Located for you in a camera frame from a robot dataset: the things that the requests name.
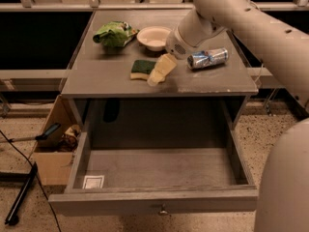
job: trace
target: crumpled green package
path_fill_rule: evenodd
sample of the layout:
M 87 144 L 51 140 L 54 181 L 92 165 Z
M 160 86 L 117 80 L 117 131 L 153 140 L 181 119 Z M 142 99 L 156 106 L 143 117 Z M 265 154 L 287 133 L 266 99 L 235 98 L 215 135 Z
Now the crumpled green package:
M 138 32 L 124 21 L 110 21 L 98 29 L 93 40 L 108 47 L 124 47 Z

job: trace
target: cardboard box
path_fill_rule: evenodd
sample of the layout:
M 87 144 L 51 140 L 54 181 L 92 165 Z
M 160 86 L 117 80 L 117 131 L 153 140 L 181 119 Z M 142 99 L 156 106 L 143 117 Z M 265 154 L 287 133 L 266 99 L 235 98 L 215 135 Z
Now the cardboard box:
M 61 127 L 49 135 L 46 140 L 38 141 L 34 149 L 39 176 L 45 186 L 66 185 L 72 166 L 72 152 L 57 152 L 61 136 L 70 126 L 76 124 L 68 100 L 61 96 L 57 97 L 42 128 L 42 133 L 54 123 L 60 123 Z

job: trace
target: speckled floor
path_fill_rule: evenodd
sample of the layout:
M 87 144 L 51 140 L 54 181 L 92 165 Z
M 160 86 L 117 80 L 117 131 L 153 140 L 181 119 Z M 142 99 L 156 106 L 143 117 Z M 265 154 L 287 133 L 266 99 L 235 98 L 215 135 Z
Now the speckled floor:
M 8 138 L 34 136 L 39 133 L 51 105 L 14 104 L 5 119 L 0 119 L 0 130 Z M 275 116 L 268 116 L 259 102 L 250 102 L 237 125 L 240 147 L 258 186 L 267 155 L 280 134 L 297 122 L 293 112 L 283 102 L 272 104 Z M 15 146 L 28 156 L 34 142 L 19 142 Z M 29 164 L 13 148 L 0 144 L 0 171 L 29 172 Z M 4 224 L 20 186 L 0 185 L 0 231 L 59 231 L 42 191 L 35 181 L 23 202 L 15 226 Z M 63 187 L 44 187 L 47 195 L 58 193 Z M 128 217 L 64 217 L 58 215 L 61 231 L 203 231 L 251 232 L 255 213 L 187 214 Z

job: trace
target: aluminum can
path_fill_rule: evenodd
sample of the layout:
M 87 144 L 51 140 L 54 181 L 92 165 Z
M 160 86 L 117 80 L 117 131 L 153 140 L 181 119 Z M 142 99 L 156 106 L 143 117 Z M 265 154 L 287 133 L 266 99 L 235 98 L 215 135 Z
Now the aluminum can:
M 192 70 L 199 70 L 209 66 L 223 64 L 228 58 L 229 53 L 226 48 L 203 50 L 191 54 L 187 58 L 187 65 Z

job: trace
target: drawer knob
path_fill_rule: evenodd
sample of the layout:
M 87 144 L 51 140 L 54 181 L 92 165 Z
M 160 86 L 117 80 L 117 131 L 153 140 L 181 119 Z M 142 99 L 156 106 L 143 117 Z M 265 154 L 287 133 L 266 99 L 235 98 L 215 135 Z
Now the drawer knob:
M 169 215 L 168 212 L 166 212 L 166 210 L 165 210 L 165 204 L 162 205 L 161 211 L 158 212 L 158 215 L 159 216 L 168 216 Z

